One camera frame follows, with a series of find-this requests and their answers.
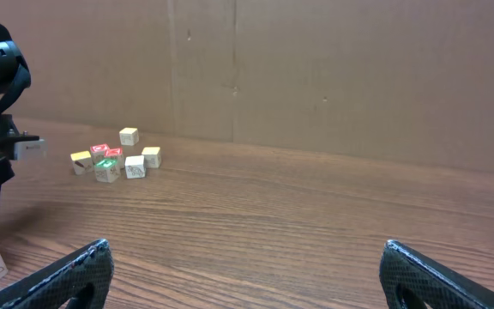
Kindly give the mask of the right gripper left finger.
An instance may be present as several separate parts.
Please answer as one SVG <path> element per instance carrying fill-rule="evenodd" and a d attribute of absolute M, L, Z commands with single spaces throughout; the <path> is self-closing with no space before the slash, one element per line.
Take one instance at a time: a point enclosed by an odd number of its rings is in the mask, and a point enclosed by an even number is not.
<path fill-rule="evenodd" d="M 0 290 L 0 309 L 96 309 L 105 305 L 114 263 L 107 239 L 97 239 Z"/>

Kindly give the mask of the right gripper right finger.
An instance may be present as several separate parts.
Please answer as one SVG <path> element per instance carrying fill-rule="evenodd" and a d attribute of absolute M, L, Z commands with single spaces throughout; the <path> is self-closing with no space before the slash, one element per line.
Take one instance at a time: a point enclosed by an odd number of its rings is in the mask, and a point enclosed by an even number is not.
<path fill-rule="evenodd" d="M 494 308 L 494 292 L 435 260 L 390 239 L 379 279 L 389 308 Z"/>

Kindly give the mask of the green F block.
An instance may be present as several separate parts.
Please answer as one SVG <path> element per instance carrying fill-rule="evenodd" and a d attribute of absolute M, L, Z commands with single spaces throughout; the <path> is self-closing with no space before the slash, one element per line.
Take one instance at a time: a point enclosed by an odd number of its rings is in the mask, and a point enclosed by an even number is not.
<path fill-rule="evenodd" d="M 117 160 L 103 159 L 94 165 L 95 178 L 99 182 L 113 183 L 120 176 L 120 167 Z"/>

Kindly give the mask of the plain white wooden block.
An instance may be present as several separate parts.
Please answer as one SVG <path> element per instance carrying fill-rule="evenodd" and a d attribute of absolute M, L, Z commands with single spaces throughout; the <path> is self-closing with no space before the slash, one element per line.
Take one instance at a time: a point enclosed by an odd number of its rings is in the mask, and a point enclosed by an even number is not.
<path fill-rule="evenodd" d="M 128 179 L 140 179 L 146 177 L 145 158 L 143 155 L 127 156 L 124 168 Z"/>

